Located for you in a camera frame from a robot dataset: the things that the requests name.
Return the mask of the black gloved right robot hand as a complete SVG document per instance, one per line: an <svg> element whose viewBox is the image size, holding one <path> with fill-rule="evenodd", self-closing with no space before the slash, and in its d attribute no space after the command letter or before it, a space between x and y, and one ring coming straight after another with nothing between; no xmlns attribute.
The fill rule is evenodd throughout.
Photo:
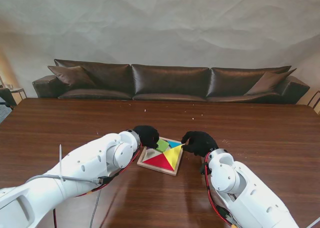
<svg viewBox="0 0 320 228"><path fill-rule="evenodd" d="M219 147L216 141L206 132L188 131L182 137L182 149L195 156L205 157L209 152L217 150Z"/></svg>

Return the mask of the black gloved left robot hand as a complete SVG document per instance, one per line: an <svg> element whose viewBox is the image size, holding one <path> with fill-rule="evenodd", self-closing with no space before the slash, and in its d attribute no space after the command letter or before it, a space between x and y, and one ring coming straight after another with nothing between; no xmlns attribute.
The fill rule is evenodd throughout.
<svg viewBox="0 0 320 228"><path fill-rule="evenodd" d="M160 139L157 129L150 125L138 125L133 131L138 134L142 146L157 149Z"/></svg>

